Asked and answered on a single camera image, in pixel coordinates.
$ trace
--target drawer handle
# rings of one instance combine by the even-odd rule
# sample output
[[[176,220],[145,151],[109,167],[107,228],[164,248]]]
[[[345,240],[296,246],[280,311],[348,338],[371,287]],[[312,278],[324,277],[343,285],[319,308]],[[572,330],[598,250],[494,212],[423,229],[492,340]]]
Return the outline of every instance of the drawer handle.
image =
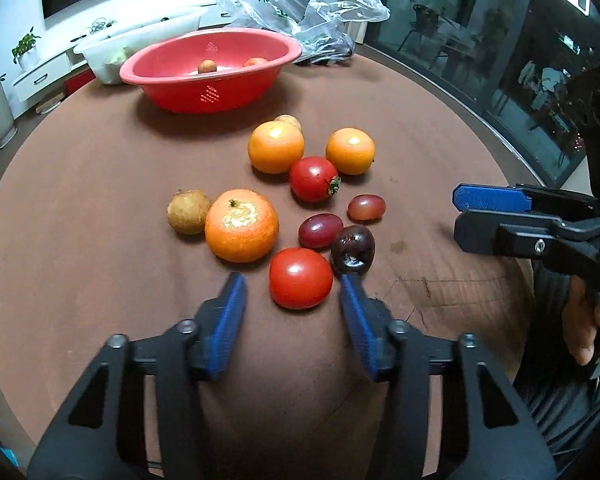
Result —
[[[44,81],[44,80],[45,80],[47,77],[49,77],[49,74],[45,74],[45,75],[43,75],[43,76],[39,77],[38,79],[36,79],[36,80],[33,82],[33,84],[34,84],[34,85],[38,85],[38,84],[42,83],[42,82],[43,82],[43,81]]]

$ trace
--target red bowl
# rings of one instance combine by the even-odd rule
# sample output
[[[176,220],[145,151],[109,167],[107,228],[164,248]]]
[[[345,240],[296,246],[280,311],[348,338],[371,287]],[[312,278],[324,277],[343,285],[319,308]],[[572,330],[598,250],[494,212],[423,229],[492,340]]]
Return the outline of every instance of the red bowl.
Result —
[[[273,84],[282,66],[300,54],[300,43],[277,32],[201,30],[142,49],[122,66],[120,77],[141,86],[165,110],[209,114],[256,100]],[[267,62],[243,67],[252,57]],[[205,59],[215,61],[218,71],[198,74],[198,65]]]

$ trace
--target brown table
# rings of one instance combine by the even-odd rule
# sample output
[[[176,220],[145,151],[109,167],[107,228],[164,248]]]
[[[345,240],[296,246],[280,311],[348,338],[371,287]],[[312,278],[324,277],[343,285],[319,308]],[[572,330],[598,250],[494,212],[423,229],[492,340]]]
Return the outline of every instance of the brown table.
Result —
[[[337,284],[320,307],[290,314],[268,295],[270,257],[228,266],[166,222],[178,188],[216,197],[249,187],[279,213],[278,248],[296,245],[299,224],[315,211],[301,208],[283,179],[260,180],[246,155],[254,127],[282,113],[301,121],[307,155],[323,154],[343,126],[376,140],[372,169],[345,180],[324,208],[344,214],[361,192],[386,199],[385,218],[371,228],[368,293],[431,335],[481,335],[515,373],[530,306],[520,267],[464,254],[452,238],[453,188],[505,179],[471,130],[415,83],[355,57],[347,67],[289,67],[249,107],[184,116],[156,108],[138,88],[93,82],[40,124],[0,183],[0,387],[35,442],[109,335],[163,332],[239,268],[249,301],[230,370],[203,387],[222,470],[228,478],[237,469],[245,478],[363,478],[385,389],[358,367]]]

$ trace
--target transparent plastic bag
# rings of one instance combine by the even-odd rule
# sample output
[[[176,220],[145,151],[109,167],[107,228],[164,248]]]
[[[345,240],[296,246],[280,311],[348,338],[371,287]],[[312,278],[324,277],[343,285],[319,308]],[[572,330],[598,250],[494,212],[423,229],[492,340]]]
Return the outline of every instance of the transparent plastic bag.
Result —
[[[302,44],[298,62],[338,61],[350,57],[354,41],[345,22],[382,22],[389,18],[380,0],[217,0],[234,16],[229,27],[266,28]]]

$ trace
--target translucent plastic bin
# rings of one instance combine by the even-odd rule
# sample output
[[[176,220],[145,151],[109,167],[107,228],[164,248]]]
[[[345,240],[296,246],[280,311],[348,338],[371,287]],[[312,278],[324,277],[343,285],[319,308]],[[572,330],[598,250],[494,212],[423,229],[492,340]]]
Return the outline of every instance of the translucent plastic bin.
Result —
[[[75,48],[83,54],[98,80],[105,85],[122,83],[120,67],[145,47],[198,30],[203,7],[185,7],[157,14],[144,22],[114,25],[88,36]]]

